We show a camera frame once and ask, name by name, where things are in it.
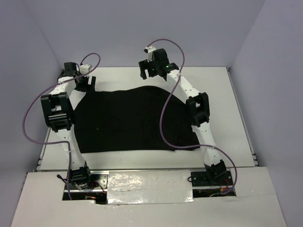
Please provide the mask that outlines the black long sleeve shirt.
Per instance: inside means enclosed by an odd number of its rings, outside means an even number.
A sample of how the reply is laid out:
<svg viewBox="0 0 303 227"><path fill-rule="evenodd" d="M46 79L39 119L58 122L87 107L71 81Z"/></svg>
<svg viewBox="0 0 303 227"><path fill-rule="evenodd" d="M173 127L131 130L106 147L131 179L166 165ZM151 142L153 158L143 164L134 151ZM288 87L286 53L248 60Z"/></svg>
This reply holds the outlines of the black long sleeve shirt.
<svg viewBox="0 0 303 227"><path fill-rule="evenodd" d="M75 108L74 133L81 153L125 150L193 150L199 143L186 105L155 86L87 93Z"/></svg>

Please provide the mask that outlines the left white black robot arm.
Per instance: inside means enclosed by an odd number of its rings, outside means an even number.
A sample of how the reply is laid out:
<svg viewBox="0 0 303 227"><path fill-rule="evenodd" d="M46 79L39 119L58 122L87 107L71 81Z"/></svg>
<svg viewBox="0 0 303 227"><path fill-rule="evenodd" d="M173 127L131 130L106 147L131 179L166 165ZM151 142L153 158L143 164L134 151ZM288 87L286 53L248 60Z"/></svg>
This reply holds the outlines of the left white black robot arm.
<svg viewBox="0 0 303 227"><path fill-rule="evenodd" d="M46 125L56 134L68 159L69 176L67 182L77 189L87 189L93 185L93 177L86 160L82 156L74 133L76 121L70 101L72 91L93 92L96 78L89 83L92 66L66 62L58 77L58 85L40 98Z"/></svg>

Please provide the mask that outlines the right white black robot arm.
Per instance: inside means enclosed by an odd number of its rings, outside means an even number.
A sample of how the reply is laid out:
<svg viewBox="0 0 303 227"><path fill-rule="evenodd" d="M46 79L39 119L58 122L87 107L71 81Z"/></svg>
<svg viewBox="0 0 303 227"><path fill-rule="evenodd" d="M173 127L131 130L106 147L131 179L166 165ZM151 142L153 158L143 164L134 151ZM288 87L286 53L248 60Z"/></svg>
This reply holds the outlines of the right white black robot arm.
<svg viewBox="0 0 303 227"><path fill-rule="evenodd" d="M201 93L182 75L182 67L170 63L167 52L153 46L146 47L147 59L139 62L140 76L143 79L155 76L162 77L182 91L185 105L189 113L190 123L196 128L203 139L204 166L206 180L211 185L218 184L226 173L226 165L219 151L215 149L215 141L210 129L210 105L207 93Z"/></svg>

